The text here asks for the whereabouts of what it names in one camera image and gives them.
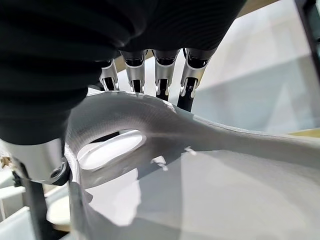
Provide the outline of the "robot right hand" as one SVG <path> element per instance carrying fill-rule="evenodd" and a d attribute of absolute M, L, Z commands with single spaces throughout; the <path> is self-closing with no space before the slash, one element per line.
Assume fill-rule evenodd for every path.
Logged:
<path fill-rule="evenodd" d="M 119 51 L 216 49 L 242 0 L 3 0 L 0 138 L 23 178 L 64 185 L 70 113 Z"/>

